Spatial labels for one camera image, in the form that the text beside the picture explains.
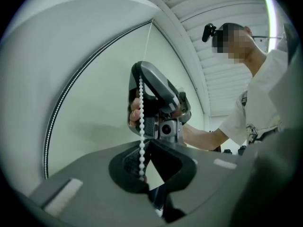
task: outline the gray surface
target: gray surface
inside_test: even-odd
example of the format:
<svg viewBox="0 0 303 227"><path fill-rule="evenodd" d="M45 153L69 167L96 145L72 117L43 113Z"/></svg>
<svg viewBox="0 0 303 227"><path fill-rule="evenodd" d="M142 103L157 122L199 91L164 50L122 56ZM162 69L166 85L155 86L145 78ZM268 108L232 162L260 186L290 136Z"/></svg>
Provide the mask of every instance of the gray surface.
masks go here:
<svg viewBox="0 0 303 227"><path fill-rule="evenodd" d="M23 204L27 211L33 215L41 224L45 227L72 227L57 218L44 212L38 205L36 205L32 200L30 200L25 195L18 191L15 191L18 200Z"/></svg>
<svg viewBox="0 0 303 227"><path fill-rule="evenodd" d="M303 124L303 68L302 47L298 46L289 63L287 72L269 92L284 127L293 128Z"/></svg>
<svg viewBox="0 0 303 227"><path fill-rule="evenodd" d="M198 164L197 174L189 186L183 191L171 193L174 207L187 215L169 225L244 226L244 221L262 211L291 181L302 158L301 131L288 129L273 134L264 142L248 147L243 156L171 144L171 148L195 159ZM146 195L121 190L108 174L110 159L137 143L83 156L45 181L32 199L50 191L50 182L62 183L67 177L75 177L84 184L60 216L66 223L76 227L164 225ZM216 158L234 162L237 167L229 170L214 166ZM242 211L248 204L250 211Z"/></svg>
<svg viewBox="0 0 303 227"><path fill-rule="evenodd" d="M76 227L94 226L160 226L158 217L146 194L126 193L111 179L110 160L138 142L87 154L43 182L31 199L41 202L66 180L83 181L77 195L60 215L60 219Z"/></svg>

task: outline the cable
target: cable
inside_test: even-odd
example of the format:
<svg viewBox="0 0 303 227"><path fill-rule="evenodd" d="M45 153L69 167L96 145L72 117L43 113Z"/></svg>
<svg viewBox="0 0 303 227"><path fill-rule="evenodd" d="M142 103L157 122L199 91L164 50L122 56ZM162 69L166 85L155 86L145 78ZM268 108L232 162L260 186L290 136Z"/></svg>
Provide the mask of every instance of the cable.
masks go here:
<svg viewBox="0 0 303 227"><path fill-rule="evenodd" d="M147 51L147 44L148 44L148 41L149 41L151 28L152 28L151 26L150 26L150 29L148 31L142 61L145 60L146 51ZM145 161L145 158L144 158L144 154L145 154L144 134L145 134L145 131L144 131L144 114L143 114L143 112L144 112L144 109L143 109L143 80L142 80L141 75L140 75L140 78L139 78L139 99L140 99L140 120L139 120L139 122L140 122L140 132L139 132L140 133L140 145L139 145L139 147L140 147L140 151L139 151L139 153L140 153L140 158L139 158L140 171L139 171L139 175L140 175L140 180L144 181L144 171L143 171L143 169L145 168L145 165L144 165L144 161Z"/></svg>
<svg viewBox="0 0 303 227"><path fill-rule="evenodd" d="M268 36L252 36L253 38L264 38L264 39L282 39L282 37L268 37Z"/></svg>

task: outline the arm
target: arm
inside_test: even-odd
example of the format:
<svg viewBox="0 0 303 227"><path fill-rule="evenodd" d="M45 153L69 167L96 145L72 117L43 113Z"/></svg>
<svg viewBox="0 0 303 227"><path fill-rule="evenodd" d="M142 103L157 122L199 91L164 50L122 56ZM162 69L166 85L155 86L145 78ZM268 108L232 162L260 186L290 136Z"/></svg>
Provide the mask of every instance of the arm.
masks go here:
<svg viewBox="0 0 303 227"><path fill-rule="evenodd" d="M204 150L214 150L228 139L232 139L241 146L246 139L245 98L247 98L246 92L238 97L231 114L214 132L200 131L185 124L183 126L184 142Z"/></svg>
<svg viewBox="0 0 303 227"><path fill-rule="evenodd" d="M203 150L214 150L228 140L220 129L206 132L197 130L188 124L183 126L183 134L185 143Z"/></svg>

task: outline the hand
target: hand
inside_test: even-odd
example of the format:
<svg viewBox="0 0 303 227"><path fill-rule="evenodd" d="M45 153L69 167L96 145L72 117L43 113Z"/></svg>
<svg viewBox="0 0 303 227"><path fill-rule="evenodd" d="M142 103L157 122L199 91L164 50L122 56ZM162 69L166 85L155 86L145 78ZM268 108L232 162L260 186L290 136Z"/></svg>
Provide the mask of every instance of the hand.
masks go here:
<svg viewBox="0 0 303 227"><path fill-rule="evenodd" d="M134 99L131 105L131 114L129 116L129 125L135 127L140 119L140 99L139 93L136 95L137 97ZM178 106L177 111L171 113L172 118L178 118L182 115L181 106Z"/></svg>

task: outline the white sticker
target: white sticker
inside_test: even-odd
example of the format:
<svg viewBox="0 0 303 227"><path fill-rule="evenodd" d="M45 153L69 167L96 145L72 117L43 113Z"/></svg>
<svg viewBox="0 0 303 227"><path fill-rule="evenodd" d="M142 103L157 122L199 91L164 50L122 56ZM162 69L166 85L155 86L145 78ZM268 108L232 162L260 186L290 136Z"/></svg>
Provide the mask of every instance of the white sticker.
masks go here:
<svg viewBox="0 0 303 227"><path fill-rule="evenodd" d="M44 211L54 217L58 217L76 195L82 184L83 182L78 179L71 179L51 202L44 207Z"/></svg>
<svg viewBox="0 0 303 227"><path fill-rule="evenodd" d="M159 217L162 217L162 215L163 215L163 210L156 210L156 213L158 214Z"/></svg>
<svg viewBox="0 0 303 227"><path fill-rule="evenodd" d="M235 169L237 167L236 164L228 162L228 161L223 161L221 159L215 159L214 164L216 164L218 166L228 168L228 169Z"/></svg>
<svg viewBox="0 0 303 227"><path fill-rule="evenodd" d="M198 165L198 161L197 161L196 159L193 159L193 158L192 158L192 160L194 161L194 163L195 163L196 165Z"/></svg>

